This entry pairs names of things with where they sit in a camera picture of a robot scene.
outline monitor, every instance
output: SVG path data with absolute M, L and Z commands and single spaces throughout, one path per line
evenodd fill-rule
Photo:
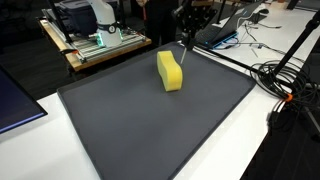
M 1 65 L 0 107 L 0 133 L 47 115 Z

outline wire bundle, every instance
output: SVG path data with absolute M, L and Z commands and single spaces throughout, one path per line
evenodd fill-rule
M 252 68 L 257 67 L 258 71 L 256 73 L 250 71 L 251 77 L 262 89 L 281 99 L 276 110 L 278 111 L 285 104 L 286 108 L 297 112 L 301 112 L 302 107 L 319 111 L 320 94 L 318 90 L 320 86 L 311 81 L 309 73 L 290 62 L 276 75 L 273 70 L 279 62 L 274 60 L 254 64 Z

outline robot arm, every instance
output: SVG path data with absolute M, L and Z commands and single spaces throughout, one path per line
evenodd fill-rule
M 173 12 L 178 28 L 182 31 L 182 44 L 188 51 L 192 50 L 196 43 L 196 33 L 205 28 L 217 14 L 213 3 L 212 0 L 184 0 Z
M 108 2 L 117 0 L 87 0 L 97 18 L 97 41 L 101 47 L 113 47 L 122 43 L 120 29 Z

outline white table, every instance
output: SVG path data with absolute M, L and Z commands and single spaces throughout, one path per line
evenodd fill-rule
M 261 27 L 252 34 L 267 45 L 286 51 L 303 31 L 312 12 L 270 9 L 261 23 L 282 25 L 279 30 Z M 320 35 L 312 33 L 296 54 L 306 59 Z M 219 51 L 247 65 L 264 62 L 249 46 Z M 214 60 L 248 73 L 224 60 Z M 175 179 L 239 179 L 267 133 L 267 116 L 278 100 L 259 87 L 234 109 Z M 39 100 L 48 116 L 0 135 L 0 178 L 99 179 L 57 94 Z

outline sponge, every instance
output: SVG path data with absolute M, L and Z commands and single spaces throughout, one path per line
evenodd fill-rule
M 157 66 L 165 90 L 176 91 L 182 86 L 182 70 L 174 60 L 171 51 L 159 51 L 157 54 Z

